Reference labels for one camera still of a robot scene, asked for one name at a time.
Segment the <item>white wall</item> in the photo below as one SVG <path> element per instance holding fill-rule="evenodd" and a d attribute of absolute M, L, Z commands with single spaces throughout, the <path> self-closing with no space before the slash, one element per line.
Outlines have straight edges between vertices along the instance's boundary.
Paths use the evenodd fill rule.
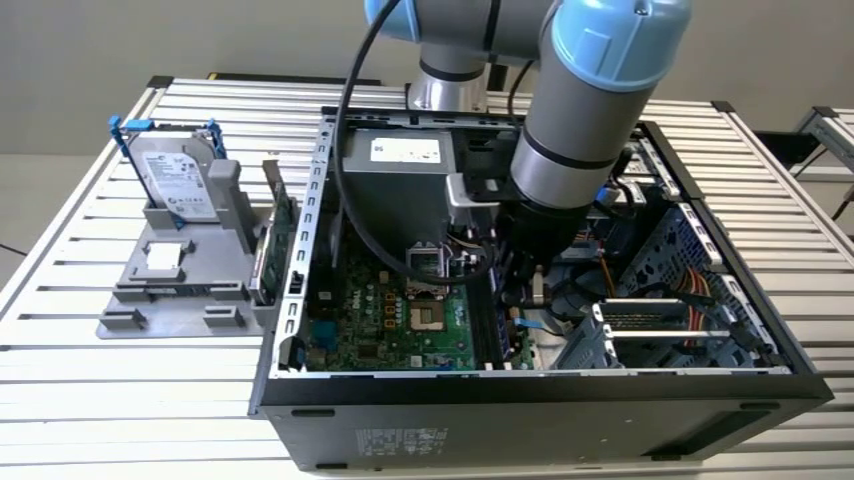
<path fill-rule="evenodd" d="M 96 152 L 109 114 L 128 110 L 152 74 L 343 76 L 361 3 L 0 0 L 0 152 Z M 655 96 L 730 100 L 762 128 L 790 128 L 810 105 L 854 105 L 851 18 L 851 0 L 695 0 Z M 380 41 L 364 77 L 401 84 L 416 52 Z"/>

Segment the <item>black cable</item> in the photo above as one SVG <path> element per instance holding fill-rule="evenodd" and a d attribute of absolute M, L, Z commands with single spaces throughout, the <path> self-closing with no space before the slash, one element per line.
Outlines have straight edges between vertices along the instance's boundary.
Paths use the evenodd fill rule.
<path fill-rule="evenodd" d="M 792 178 L 798 178 L 798 176 L 803 173 L 803 171 L 810 167 L 810 165 L 812 165 L 812 163 L 815 163 L 815 160 L 818 160 L 818 157 L 820 157 L 824 152 L 827 151 L 827 147 L 822 147 L 822 149 L 818 151 L 818 153 L 815 154 L 815 156 L 812 158 L 810 158 L 807 160 L 807 162 L 803 164 L 803 167 L 800 167 L 800 170 L 798 170 L 798 173 L 795 173 L 792 175 Z"/>
<path fill-rule="evenodd" d="M 28 252 L 25 252 L 25 251 L 22 251 L 22 250 L 18 250 L 18 249 L 17 249 L 17 248 L 14 248 L 14 247 L 9 247 L 8 245 L 4 245 L 2 243 L 0 243 L 0 248 L 1 248 L 1 249 L 4 249 L 4 250 L 8 250 L 8 251 L 9 251 L 9 252 L 12 252 L 12 253 L 16 253 L 16 254 L 17 254 L 17 255 L 20 255 L 21 257 L 25 257 L 26 255 L 29 255 L 29 253 L 28 253 Z"/>
<path fill-rule="evenodd" d="M 844 209 L 848 208 L 848 203 L 851 203 L 850 200 L 843 200 L 842 201 L 842 203 L 839 204 L 839 208 L 836 208 L 836 211 L 832 214 L 832 217 L 830 217 L 831 220 L 838 220 L 839 219 L 839 217 L 844 213 Z"/>
<path fill-rule="evenodd" d="M 516 115 L 512 113 L 512 101 L 516 98 L 516 90 L 519 90 L 521 79 L 524 78 L 524 74 L 528 73 L 531 65 L 533 65 L 533 60 L 524 62 L 524 66 L 521 67 L 521 70 L 519 70 L 519 75 L 516 75 L 516 79 L 512 81 L 512 87 L 509 87 L 509 93 L 507 94 L 507 114 L 509 115 L 509 121 L 512 122 L 512 126 L 516 130 L 520 130 L 521 126 L 519 125 Z"/>
<path fill-rule="evenodd" d="M 352 91 L 356 86 L 356 78 L 359 77 L 359 71 L 361 70 L 361 65 L 364 64 L 364 59 L 368 55 L 368 51 L 371 49 L 371 45 L 373 44 L 373 40 L 376 39 L 376 35 L 379 34 L 379 30 L 391 14 L 391 11 L 400 3 L 400 0 L 389 0 L 385 3 L 385 6 L 379 11 L 376 18 L 373 19 L 373 23 L 371 24 L 371 28 L 368 29 L 368 33 L 364 36 L 364 40 L 361 41 L 361 46 L 359 47 L 359 52 L 356 53 L 356 58 L 352 62 L 352 67 L 349 68 L 349 74 L 347 75 L 347 81 L 344 82 L 344 89 L 341 91 L 341 96 L 337 104 L 337 113 L 335 115 L 335 149 L 332 152 L 332 173 L 335 177 L 335 185 L 337 187 L 337 194 L 340 197 L 341 206 L 344 207 L 344 212 L 347 213 L 347 217 L 349 218 L 349 223 L 356 231 L 356 234 L 361 238 L 364 245 L 368 247 L 373 255 L 380 259 L 380 261 L 400 275 L 404 275 L 413 280 L 424 282 L 431 285 L 457 285 L 461 283 L 471 282 L 472 280 L 480 278 L 487 274 L 489 268 L 492 267 L 492 262 L 495 260 L 495 252 L 492 250 L 492 246 L 483 242 L 480 244 L 480 248 L 483 248 L 484 259 L 477 266 L 477 269 L 464 275 L 461 277 L 436 277 L 433 275 L 427 275 L 425 273 L 415 270 L 409 267 L 404 262 L 397 260 L 393 255 L 391 255 L 383 246 L 379 244 L 376 239 L 371 236 L 371 233 L 367 231 L 364 227 L 364 222 L 361 221 L 361 217 L 356 208 L 349 203 L 349 192 L 347 190 L 347 184 L 344 181 L 344 121 L 347 114 L 347 107 L 349 106 L 349 99 L 352 97 Z"/>
<path fill-rule="evenodd" d="M 631 193 L 631 188 L 628 188 L 628 185 L 625 185 L 623 183 L 623 181 L 616 176 L 611 176 L 611 182 L 613 182 L 613 185 L 616 185 L 616 188 L 619 188 L 621 190 L 623 195 L 625 196 L 625 206 L 628 208 L 633 208 L 633 206 L 635 206 L 635 196 Z"/>
<path fill-rule="evenodd" d="M 605 217 L 608 217 L 611 220 L 633 220 L 635 219 L 633 215 L 623 215 L 620 213 L 616 213 L 616 211 L 611 209 L 611 207 L 604 205 L 599 200 L 593 200 L 592 208 L 599 210 L 601 214 Z"/>

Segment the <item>yellow wire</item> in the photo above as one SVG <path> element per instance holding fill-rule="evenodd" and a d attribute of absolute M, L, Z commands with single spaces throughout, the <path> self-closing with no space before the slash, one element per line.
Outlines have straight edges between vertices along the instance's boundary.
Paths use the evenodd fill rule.
<path fill-rule="evenodd" d="M 611 280 L 611 272 L 608 271 L 608 264 L 604 261 L 604 257 L 599 257 L 599 265 L 601 265 L 601 272 L 604 273 L 604 282 L 608 288 L 608 296 L 616 297 L 616 289 L 613 288 L 613 280 Z"/>

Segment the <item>robotic arm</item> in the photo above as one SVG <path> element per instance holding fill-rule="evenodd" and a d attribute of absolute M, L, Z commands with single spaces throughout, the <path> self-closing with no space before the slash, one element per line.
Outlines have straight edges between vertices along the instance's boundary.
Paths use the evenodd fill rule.
<path fill-rule="evenodd" d="M 384 3 L 365 0 L 368 21 Z M 497 262 L 521 283 L 572 243 L 689 15 L 691 0 L 403 0 L 391 13 L 381 33 L 423 42 L 421 77 L 452 83 L 491 57 L 539 59 L 511 163 L 524 201 L 503 207 L 499 232 Z"/>

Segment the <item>metal frame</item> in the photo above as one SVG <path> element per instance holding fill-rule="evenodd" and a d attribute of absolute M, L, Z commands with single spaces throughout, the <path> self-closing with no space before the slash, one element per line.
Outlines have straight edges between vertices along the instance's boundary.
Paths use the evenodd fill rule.
<path fill-rule="evenodd" d="M 244 166 L 241 188 L 261 205 L 270 198 L 258 165 L 270 157 L 280 159 L 288 192 L 301 200 L 319 109 L 335 105 L 339 92 L 336 85 L 176 79 L 168 88 L 144 92 L 130 117 L 178 123 L 214 117 L 229 154 Z M 516 95 L 519 113 L 528 101 L 529 95 Z M 489 94 L 492 112 L 501 113 L 505 104 L 505 93 Z M 403 91 L 357 87 L 353 105 L 401 108 Z M 660 126 L 688 171 L 704 169 L 706 178 L 697 180 L 704 201 L 719 216 L 728 215 L 723 227 L 819 373 L 828 377 L 836 400 L 701 463 L 596 465 L 591 460 L 577 468 L 400 473 L 407 478 L 854 476 L 854 266 L 811 219 L 786 224 L 774 212 L 760 222 L 743 219 L 763 213 L 759 207 L 767 202 L 794 206 L 803 219 L 795 201 L 802 193 L 767 173 L 748 176 L 763 180 L 719 173 L 716 166 L 768 169 L 742 139 L 752 134 L 734 130 L 708 102 L 652 101 L 643 119 Z M 132 172 L 118 160 L 110 142 L 0 293 L 0 364 L 12 367 L 1 369 L 0 417 L 12 421 L 0 422 L 0 438 L 14 441 L 0 446 L 4 478 L 303 478 L 272 428 L 241 419 L 260 338 L 106 342 L 94 337 L 105 296 L 92 287 L 117 280 L 121 265 L 114 263 L 126 258 L 142 222 L 133 217 L 141 189 L 128 181 Z M 798 252 L 807 255 L 799 258 Z M 807 260 L 818 252 L 826 258 Z M 60 301 L 61 306 L 48 305 Z"/>

